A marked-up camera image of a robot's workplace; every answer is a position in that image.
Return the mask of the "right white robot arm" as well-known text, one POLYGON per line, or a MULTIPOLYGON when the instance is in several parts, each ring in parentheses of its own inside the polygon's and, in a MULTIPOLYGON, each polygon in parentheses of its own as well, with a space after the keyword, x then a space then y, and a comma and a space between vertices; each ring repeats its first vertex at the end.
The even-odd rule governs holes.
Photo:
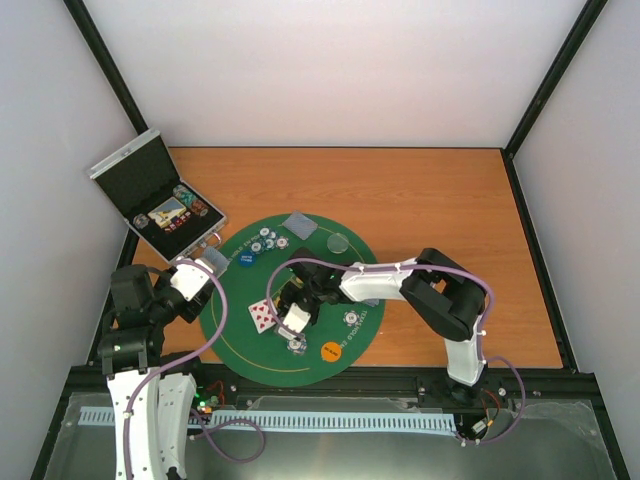
POLYGON ((404 301, 444 340, 451 380, 472 387, 487 364, 484 324, 495 293, 434 248, 400 262, 350 265, 321 260, 300 248, 273 271, 265 297, 277 333, 288 340, 303 340, 324 304, 404 301))

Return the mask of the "blue small blind button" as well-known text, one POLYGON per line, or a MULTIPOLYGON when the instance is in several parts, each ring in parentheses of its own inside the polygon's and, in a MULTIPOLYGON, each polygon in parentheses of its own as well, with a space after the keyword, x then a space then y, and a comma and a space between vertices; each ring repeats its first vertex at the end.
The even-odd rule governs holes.
POLYGON ((256 258, 257 255, 254 252, 245 250, 237 256, 237 263, 244 268, 249 268, 255 264, 256 258))

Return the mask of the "deck of playing cards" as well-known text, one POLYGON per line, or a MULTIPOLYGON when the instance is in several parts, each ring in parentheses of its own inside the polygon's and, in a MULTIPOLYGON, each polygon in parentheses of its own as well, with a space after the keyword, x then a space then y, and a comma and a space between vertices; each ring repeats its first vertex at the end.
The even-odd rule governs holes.
POLYGON ((230 260, 217 248, 212 246, 205 248, 201 252, 199 259, 206 262, 212 268, 216 277, 221 277, 230 264, 230 260))

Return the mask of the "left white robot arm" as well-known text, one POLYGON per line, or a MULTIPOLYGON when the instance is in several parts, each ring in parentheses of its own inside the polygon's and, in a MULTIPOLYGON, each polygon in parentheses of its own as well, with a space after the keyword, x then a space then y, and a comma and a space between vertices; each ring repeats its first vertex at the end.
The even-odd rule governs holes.
POLYGON ((150 277, 129 265, 110 280, 113 309, 98 353, 114 413, 118 479, 184 479, 187 422, 208 390, 198 359, 178 364, 162 354, 164 329, 177 317, 193 321, 213 293, 212 266, 181 260, 150 277))

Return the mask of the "orange big blind button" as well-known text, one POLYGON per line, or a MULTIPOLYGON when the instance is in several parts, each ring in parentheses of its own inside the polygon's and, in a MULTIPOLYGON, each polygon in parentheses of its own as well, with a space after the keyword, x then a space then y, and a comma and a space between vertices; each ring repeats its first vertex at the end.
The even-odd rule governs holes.
POLYGON ((327 363, 336 363, 342 357, 342 347, 334 341, 326 342, 320 349, 321 359, 327 363))

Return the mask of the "eight of hearts card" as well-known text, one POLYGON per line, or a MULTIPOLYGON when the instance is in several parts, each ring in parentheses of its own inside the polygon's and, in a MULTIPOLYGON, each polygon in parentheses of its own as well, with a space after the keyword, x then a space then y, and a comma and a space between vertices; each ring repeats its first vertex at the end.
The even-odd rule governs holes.
POLYGON ((251 304, 248 312, 258 334, 262 334, 276 324, 266 299, 251 304))

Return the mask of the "white blue chip stack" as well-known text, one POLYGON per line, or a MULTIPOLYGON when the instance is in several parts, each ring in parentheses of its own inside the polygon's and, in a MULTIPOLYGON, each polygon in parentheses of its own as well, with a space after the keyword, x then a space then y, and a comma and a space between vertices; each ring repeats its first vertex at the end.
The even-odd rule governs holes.
POLYGON ((360 321, 361 317, 355 311, 348 311, 343 316, 343 322, 349 327, 356 326, 360 321))
POLYGON ((287 342, 287 349, 294 355, 304 355, 307 350, 307 342, 304 339, 291 339, 287 342))

